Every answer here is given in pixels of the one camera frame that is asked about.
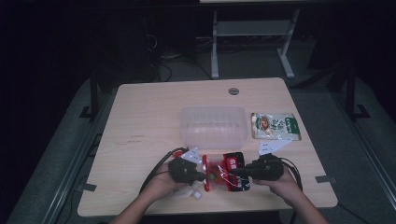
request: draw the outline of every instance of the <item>snack package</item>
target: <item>snack package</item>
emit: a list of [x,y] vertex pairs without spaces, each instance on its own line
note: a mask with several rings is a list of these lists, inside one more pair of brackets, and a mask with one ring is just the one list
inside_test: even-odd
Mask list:
[[253,138],[301,140],[296,118],[291,113],[251,114]]
[[235,168],[245,167],[242,152],[226,153],[218,156],[203,156],[206,172],[205,191],[222,188],[228,191],[245,191],[250,189],[248,176],[233,175],[229,172]]

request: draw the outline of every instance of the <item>gray floor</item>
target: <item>gray floor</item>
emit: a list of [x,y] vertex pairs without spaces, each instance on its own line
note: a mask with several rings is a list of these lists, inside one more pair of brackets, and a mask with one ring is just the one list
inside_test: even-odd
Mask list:
[[[314,41],[291,43],[288,56],[296,75],[293,80],[285,78],[276,55],[277,42],[264,42],[259,46],[241,48],[235,53],[221,53],[219,79],[282,77],[288,86],[300,83],[317,72],[306,70],[313,46]],[[210,54],[208,51],[198,54],[196,64],[179,58],[165,65],[172,69],[169,81],[206,80],[207,73],[210,72]],[[165,67],[160,67],[159,71],[162,78],[167,79],[169,71]],[[378,104],[369,86],[360,80],[357,81],[356,103],[364,105],[371,118],[351,122],[340,104],[345,97],[344,93],[328,92],[328,80],[325,77],[304,90],[290,90],[323,167],[333,180],[332,186],[341,204],[322,209],[321,212],[331,223],[394,223],[395,208],[384,191],[384,185],[379,181],[381,178],[370,163],[367,156],[370,153],[364,147],[367,145],[364,140],[367,138],[369,146],[382,162],[389,177],[396,179],[396,163],[393,161],[396,153],[396,124]],[[89,81],[81,86],[9,223],[52,222],[57,219],[48,212],[54,207],[51,206],[53,202],[60,202],[58,207],[64,204],[56,223],[99,223],[111,219],[77,215],[81,196],[78,185],[86,181],[93,157],[82,160],[84,164],[76,180],[69,179],[68,184],[73,184],[74,187],[68,197],[64,201],[57,199],[67,191],[60,188],[67,182],[64,174],[71,169],[78,171],[78,167],[70,166],[78,154],[77,150],[82,148],[82,154],[85,155],[95,135],[103,131],[116,92],[117,90],[112,94],[100,93],[101,114],[98,119],[90,121],[78,117],[82,108],[90,104]],[[363,142],[357,130],[363,133]],[[289,223],[291,210],[281,211],[280,216],[283,223]]]

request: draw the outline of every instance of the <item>plastic container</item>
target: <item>plastic container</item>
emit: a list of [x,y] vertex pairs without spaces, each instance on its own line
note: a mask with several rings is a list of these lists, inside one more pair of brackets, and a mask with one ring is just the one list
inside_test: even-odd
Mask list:
[[181,111],[180,137],[186,147],[240,149],[248,137],[242,106],[186,106]]

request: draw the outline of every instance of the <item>dark background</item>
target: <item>dark background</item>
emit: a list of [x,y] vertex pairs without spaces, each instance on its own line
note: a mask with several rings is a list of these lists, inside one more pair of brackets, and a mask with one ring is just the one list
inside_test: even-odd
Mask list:
[[[134,5],[134,1],[120,1],[118,6],[125,3]],[[114,7],[106,1],[100,4],[0,3],[0,222],[7,221],[64,112],[92,73],[102,91],[121,83],[150,82],[155,79],[150,63],[156,58],[147,52],[145,34],[157,35],[163,44],[192,58],[195,36],[211,35],[210,11],[133,10],[104,16],[78,10],[102,4]],[[352,55],[358,77],[370,84],[393,119],[395,15],[394,6],[385,1],[303,7],[294,36],[318,39],[312,68],[324,69]]]

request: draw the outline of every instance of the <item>table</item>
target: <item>table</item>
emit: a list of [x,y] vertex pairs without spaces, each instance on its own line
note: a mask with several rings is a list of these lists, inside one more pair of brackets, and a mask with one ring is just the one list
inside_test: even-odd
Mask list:
[[[230,88],[239,93],[231,95]],[[329,182],[318,183],[326,175],[303,121],[281,78],[229,79],[173,83],[127,84],[120,86],[87,183],[95,191],[84,190],[78,206],[83,217],[111,216],[121,212],[138,194],[141,184],[155,164],[170,150],[183,147],[179,136],[181,109],[187,105],[240,105],[250,124],[252,112],[293,113],[302,141],[293,141],[275,153],[287,158],[300,170],[304,192],[316,207],[333,207],[336,196]],[[246,163],[259,158],[259,139],[251,137],[239,150]],[[220,149],[200,153],[221,154]],[[252,185],[249,191],[205,192],[200,200],[192,197],[162,199],[148,215],[209,212],[262,211],[289,208],[267,187]]]

